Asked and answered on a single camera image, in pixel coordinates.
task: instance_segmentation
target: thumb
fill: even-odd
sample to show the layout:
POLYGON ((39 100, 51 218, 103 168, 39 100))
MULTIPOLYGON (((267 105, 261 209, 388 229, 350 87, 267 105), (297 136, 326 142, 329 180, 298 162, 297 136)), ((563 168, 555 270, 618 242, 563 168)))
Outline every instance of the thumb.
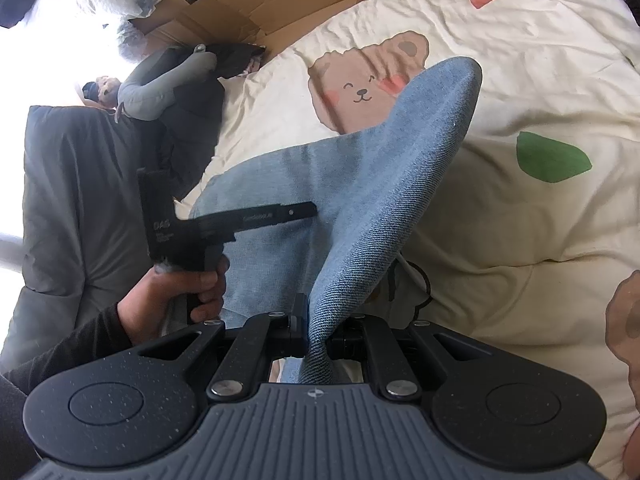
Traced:
POLYGON ((218 282, 218 274, 211 272, 156 272, 152 294, 156 301, 169 301, 180 294, 199 294, 213 288, 218 282))

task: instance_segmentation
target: dark sleeve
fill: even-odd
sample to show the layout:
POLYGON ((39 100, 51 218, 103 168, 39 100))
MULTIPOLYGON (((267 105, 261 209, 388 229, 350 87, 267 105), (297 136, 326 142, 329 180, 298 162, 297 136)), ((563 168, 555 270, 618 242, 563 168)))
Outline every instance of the dark sleeve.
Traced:
POLYGON ((42 381, 76 366, 131 348, 120 323, 116 305, 74 330, 48 352, 33 358, 4 376, 25 395, 42 381))

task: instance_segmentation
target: person's left hand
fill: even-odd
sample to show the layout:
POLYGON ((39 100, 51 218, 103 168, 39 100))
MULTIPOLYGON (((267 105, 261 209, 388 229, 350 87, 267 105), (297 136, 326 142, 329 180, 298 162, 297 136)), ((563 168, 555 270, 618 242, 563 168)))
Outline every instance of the person's left hand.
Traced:
POLYGON ((219 316, 226 291, 229 260, 222 256, 211 272, 157 272, 152 267, 118 303, 118 318, 133 345, 160 335, 169 300, 181 294, 197 294, 203 303, 191 311, 191 320, 201 322, 219 316))

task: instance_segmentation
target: finger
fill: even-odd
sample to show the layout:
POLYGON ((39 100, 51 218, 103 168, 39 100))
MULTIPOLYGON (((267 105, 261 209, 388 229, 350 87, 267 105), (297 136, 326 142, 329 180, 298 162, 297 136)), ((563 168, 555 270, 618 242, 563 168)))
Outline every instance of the finger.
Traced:
POLYGON ((209 290, 205 290, 204 292, 201 292, 200 294, 198 294, 198 299, 202 303, 209 303, 209 301, 222 298, 225 292, 226 292, 226 276, 222 274, 218 278, 218 282, 216 283, 216 285, 213 286, 213 288, 210 288, 209 290))
POLYGON ((220 260, 216 266, 216 270, 218 274, 224 274, 229 270, 231 263, 229 262, 229 258, 226 257, 226 254, 220 256, 220 260))
POLYGON ((225 301, 222 298, 219 298, 218 300, 211 301, 194 308, 191 311, 191 320, 194 323, 200 323, 207 319, 214 319, 218 317, 222 311, 224 303, 225 301))
POLYGON ((211 272, 155 272, 152 277, 151 293, 156 301, 168 301, 180 294, 199 294, 213 288, 218 282, 218 274, 211 272))

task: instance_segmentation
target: bear print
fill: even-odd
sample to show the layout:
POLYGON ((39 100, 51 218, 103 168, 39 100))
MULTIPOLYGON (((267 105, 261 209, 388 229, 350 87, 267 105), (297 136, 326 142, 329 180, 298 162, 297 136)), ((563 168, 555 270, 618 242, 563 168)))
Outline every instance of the bear print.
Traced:
MULTIPOLYGON (((629 367, 629 386, 640 411, 640 270, 618 285, 606 311, 605 342, 629 367)), ((640 426, 631 435, 623 455, 625 471, 640 476, 640 426)))
POLYGON ((318 119, 339 134, 380 124, 428 55, 429 41, 412 30, 343 54, 327 52, 308 69, 318 119))

